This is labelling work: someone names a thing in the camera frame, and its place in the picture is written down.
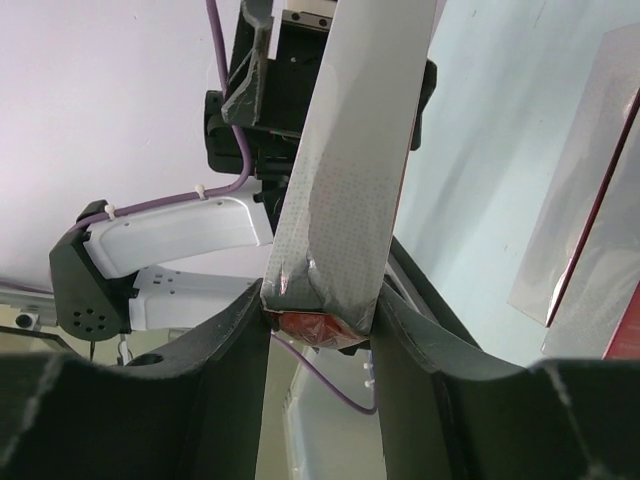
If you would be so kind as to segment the red 3D toothpaste box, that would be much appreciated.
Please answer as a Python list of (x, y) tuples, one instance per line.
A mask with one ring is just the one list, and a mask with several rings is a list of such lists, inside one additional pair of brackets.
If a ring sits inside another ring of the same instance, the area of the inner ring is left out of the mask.
[(260, 294), (309, 346), (341, 349), (371, 332), (436, 10), (338, 3)]

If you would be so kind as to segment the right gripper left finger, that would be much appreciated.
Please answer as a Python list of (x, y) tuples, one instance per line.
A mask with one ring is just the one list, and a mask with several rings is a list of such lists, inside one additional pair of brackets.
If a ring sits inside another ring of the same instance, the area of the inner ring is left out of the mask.
[(1, 359), (5, 479), (251, 479), (270, 345), (260, 287), (124, 367)]

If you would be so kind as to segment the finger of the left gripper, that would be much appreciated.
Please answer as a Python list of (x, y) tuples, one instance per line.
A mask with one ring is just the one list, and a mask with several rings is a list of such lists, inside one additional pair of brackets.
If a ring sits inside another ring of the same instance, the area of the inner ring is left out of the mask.
[(223, 118), (228, 124), (256, 126), (259, 123), (273, 27), (272, 8), (272, 0), (240, 2), (222, 106)]

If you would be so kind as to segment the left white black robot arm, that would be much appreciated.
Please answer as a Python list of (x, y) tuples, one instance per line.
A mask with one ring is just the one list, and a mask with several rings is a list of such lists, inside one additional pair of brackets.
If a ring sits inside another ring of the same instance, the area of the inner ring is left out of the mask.
[(341, 349), (370, 334), (406, 163), (436, 85), (436, 1), (244, 1), (205, 97), (209, 166), (232, 184), (117, 208), (91, 203), (49, 255), (76, 338), (189, 329), (235, 292), (168, 263), (269, 246), (260, 300), (279, 330)]

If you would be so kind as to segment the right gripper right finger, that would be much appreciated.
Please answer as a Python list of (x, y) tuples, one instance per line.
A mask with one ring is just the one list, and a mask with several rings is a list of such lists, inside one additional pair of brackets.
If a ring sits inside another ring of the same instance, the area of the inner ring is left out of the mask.
[(370, 339), (391, 479), (635, 479), (639, 365), (495, 358), (380, 293)]

